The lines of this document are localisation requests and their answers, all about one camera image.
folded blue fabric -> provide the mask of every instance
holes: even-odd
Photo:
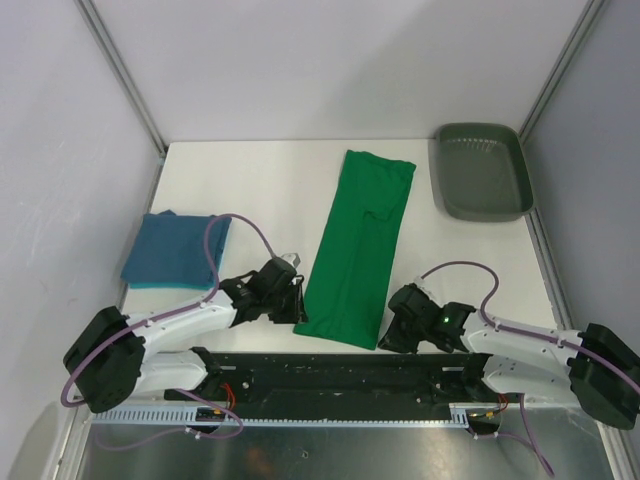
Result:
[[[197,288],[214,286],[204,254],[204,231],[211,217],[176,215],[171,210],[146,214],[120,277],[131,288]],[[230,218],[217,222],[209,250],[220,268]]]

empty gray tray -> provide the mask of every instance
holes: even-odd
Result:
[[[506,222],[534,206],[529,173],[516,132],[489,123],[452,123],[436,136],[436,180],[455,218]]]

stack of folded cloth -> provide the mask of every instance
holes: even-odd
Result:
[[[213,272],[203,243],[211,218],[171,210],[146,214],[121,278],[131,288],[212,288]],[[230,218],[216,222],[209,235],[209,251],[218,269],[230,223]]]

green cloth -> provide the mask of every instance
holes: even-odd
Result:
[[[349,150],[294,332],[373,350],[416,166]]]

reflective metal surface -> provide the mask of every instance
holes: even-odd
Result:
[[[563,479],[613,479],[593,421],[563,410],[532,410],[539,443]],[[110,445],[132,443],[166,427],[94,425]],[[502,431],[524,434],[517,410]],[[474,441],[464,430],[249,427],[236,438],[174,434],[128,452],[89,440],[83,480],[458,480],[545,479],[534,455],[501,439]]]

